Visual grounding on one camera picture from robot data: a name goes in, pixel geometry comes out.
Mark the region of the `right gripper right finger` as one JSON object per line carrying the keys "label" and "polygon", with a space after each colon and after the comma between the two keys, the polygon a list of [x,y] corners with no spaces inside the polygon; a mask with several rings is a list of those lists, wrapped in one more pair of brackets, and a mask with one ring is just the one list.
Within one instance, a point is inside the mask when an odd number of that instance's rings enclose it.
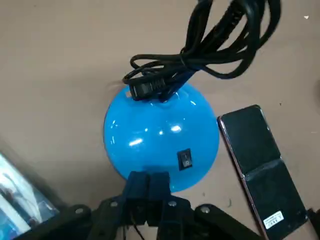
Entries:
{"label": "right gripper right finger", "polygon": [[149,178],[149,226],[158,240],[262,240],[257,233],[216,207],[172,195],[167,172]]}

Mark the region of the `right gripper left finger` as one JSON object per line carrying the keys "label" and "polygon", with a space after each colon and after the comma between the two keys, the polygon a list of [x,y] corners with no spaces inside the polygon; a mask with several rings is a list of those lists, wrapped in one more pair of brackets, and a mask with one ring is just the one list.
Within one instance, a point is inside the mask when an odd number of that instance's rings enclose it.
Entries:
{"label": "right gripper left finger", "polygon": [[114,240],[119,228],[144,225],[149,175],[130,173],[122,194],[103,200],[92,210],[71,206],[20,235],[21,240]]}

